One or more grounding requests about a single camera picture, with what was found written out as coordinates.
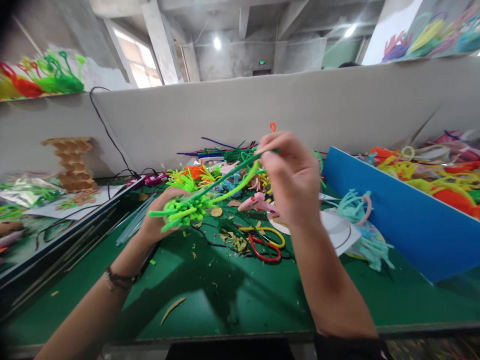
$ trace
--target red scissors handle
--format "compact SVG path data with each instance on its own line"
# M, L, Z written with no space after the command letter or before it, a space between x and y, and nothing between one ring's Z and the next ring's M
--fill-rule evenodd
M270 247L270 248L272 248L273 250L276 251L276 257L266 257L266 256L263 256L261 253L259 253L257 248L255 247L255 243L263 244L264 242L262 240L260 240L258 237L252 236L252 235L248 235L248 240L250 241L250 245L251 245L251 248L253 249L253 252L255 253L255 255L260 260L262 260L264 262L267 262L267 263L275 263L275 262L280 261L280 258L282 257L282 254L280 253L279 248L273 246L268 241L265 241L265 245L267 245L268 247Z

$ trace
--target workbench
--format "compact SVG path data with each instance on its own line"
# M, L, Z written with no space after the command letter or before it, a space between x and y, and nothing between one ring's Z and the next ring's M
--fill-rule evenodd
M336 196L328 187L324 192ZM264 212L250 211L249 217L254 224L262 220L271 226ZM222 240L215 236L219 231L207 223L216 225L217 221L209 216L201 232L188 227L186 237L177 231L160 243L153 256L156 264L149 264L132 288L109 343L167 345L265 334L310 341L315 327L296 263L283 259L270 265L210 246L204 235L211 241ZM117 247L116 239L127 225L116 229L69 273L54 278L8 319L5 331L16 346L40 346L48 340L122 251L125 245ZM285 240L292 251L288 235ZM340 259L385 338L479 327L480 268L433 286L396 250L390 251L395 270L383 266L382 272L376 272L366 261L347 255ZM182 297L186 300L161 325L169 306Z

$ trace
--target black sleeve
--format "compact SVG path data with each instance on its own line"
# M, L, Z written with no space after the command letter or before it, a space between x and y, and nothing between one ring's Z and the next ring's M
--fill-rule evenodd
M380 339L345 339L315 334L318 360L393 360L387 344Z

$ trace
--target white partition board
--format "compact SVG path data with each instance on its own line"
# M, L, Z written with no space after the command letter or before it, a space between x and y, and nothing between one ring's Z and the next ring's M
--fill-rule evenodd
M441 105L477 106L480 59L465 57L94 94L111 134L136 171L178 167L176 152L259 140L269 123L315 150L352 153L411 137ZM95 176L125 168L88 94L0 103L0 174L53 170L54 137L91 136Z
M106 126L132 164L108 122ZM54 155L56 149L51 145L42 146L41 142L64 137L93 138L93 148L83 158L96 177L111 176L125 169L95 113L89 94L72 94L0 103L0 175L25 170L61 170L60 158Z

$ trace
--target scissors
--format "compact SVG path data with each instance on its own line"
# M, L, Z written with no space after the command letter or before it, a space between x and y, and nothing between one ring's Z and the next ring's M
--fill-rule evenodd
M255 253L255 255L262 261L264 262L267 262L267 263L276 263L278 261L280 261L280 259L282 258L282 254L280 253L280 249L274 245L272 245L272 241L268 240L268 241L265 241L263 242L262 240L260 240L258 237L255 237L251 234L248 234L248 241L250 242L250 245L251 245L251 248L253 249L253 252ZM257 250L257 248L255 247L255 243L258 243L258 244L264 244L266 246L268 246L269 248L275 250L276 252L276 257L266 257L266 256L263 256L261 253L259 253L259 251Z
M255 229L254 229L253 227L242 227L241 225L239 225L237 223L235 225L238 228L238 230L240 230L240 231L251 232L251 231L254 231L255 229L257 229L258 231L263 230L263 231L268 231L268 232L274 233L275 235L277 235L280 238L281 243L276 243L275 241L270 240L266 236L264 236L264 238L268 241L269 244L273 245L274 247L276 247L278 249L282 249L282 248L285 247L285 238L283 237L283 235L277 229L274 229L272 227L255 227Z

